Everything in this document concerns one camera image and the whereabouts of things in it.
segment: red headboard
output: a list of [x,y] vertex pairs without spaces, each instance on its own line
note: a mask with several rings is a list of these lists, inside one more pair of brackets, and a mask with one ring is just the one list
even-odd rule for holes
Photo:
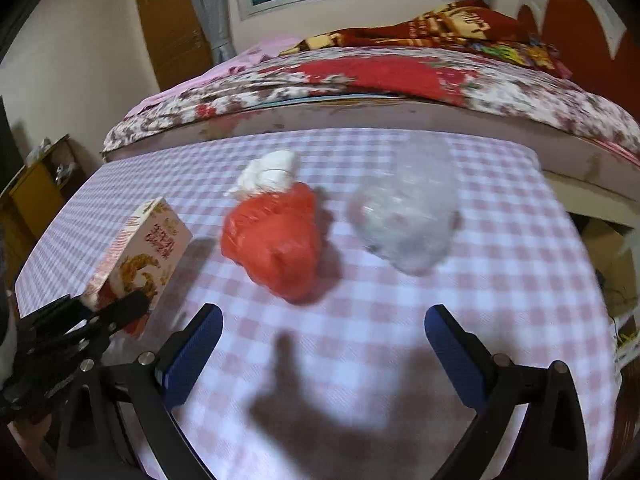
[[518,19],[560,50],[560,59],[585,90],[622,106],[640,123],[640,48],[626,31],[614,59],[600,20],[587,0],[549,0],[542,31],[523,5]]

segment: red plastic bag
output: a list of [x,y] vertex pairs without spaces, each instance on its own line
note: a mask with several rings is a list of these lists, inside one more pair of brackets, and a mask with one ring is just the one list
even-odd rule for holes
[[303,300],[318,278],[321,240],[315,214],[316,196],[301,182],[286,193],[248,198],[225,218],[222,254],[276,296]]

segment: checkered tablecloth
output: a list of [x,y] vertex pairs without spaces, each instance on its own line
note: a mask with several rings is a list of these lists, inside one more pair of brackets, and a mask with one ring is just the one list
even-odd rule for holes
[[[16,286],[20,312],[80,293],[127,216],[164,196],[194,240],[145,334],[120,350],[158,348],[203,303],[220,306],[222,339],[175,412],[219,480],[430,478],[474,415],[425,338],[424,313],[436,303],[491,352],[525,365],[568,363],[591,478],[599,479],[614,415],[614,347],[586,252],[535,154],[501,140],[442,134],[458,173],[462,222],[449,256],[414,278],[365,252],[345,219],[360,177],[387,169],[406,135],[263,134],[107,164],[65,205],[28,259]],[[302,156],[300,180],[322,188],[322,207],[333,218],[321,294],[303,306],[252,283],[216,243],[234,206],[223,193],[252,158],[280,149]],[[279,339],[283,333],[288,340]],[[518,410],[488,478],[497,474],[521,418]],[[135,428],[132,434],[139,437]],[[143,444],[140,453],[148,473],[161,478]]]

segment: snack box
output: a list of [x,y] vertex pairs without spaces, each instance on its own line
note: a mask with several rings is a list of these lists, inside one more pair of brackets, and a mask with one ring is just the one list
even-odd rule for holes
[[[139,288],[149,300],[151,313],[191,237],[164,198],[143,203],[102,256],[81,301],[96,312]],[[131,323],[125,332],[139,337],[148,317]]]

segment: person's hand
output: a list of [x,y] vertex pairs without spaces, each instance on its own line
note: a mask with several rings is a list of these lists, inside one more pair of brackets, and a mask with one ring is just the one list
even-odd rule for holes
[[47,415],[37,424],[31,424],[28,420],[14,420],[9,424],[9,430],[31,465],[47,480],[54,480],[56,473],[40,450],[50,427],[51,415]]

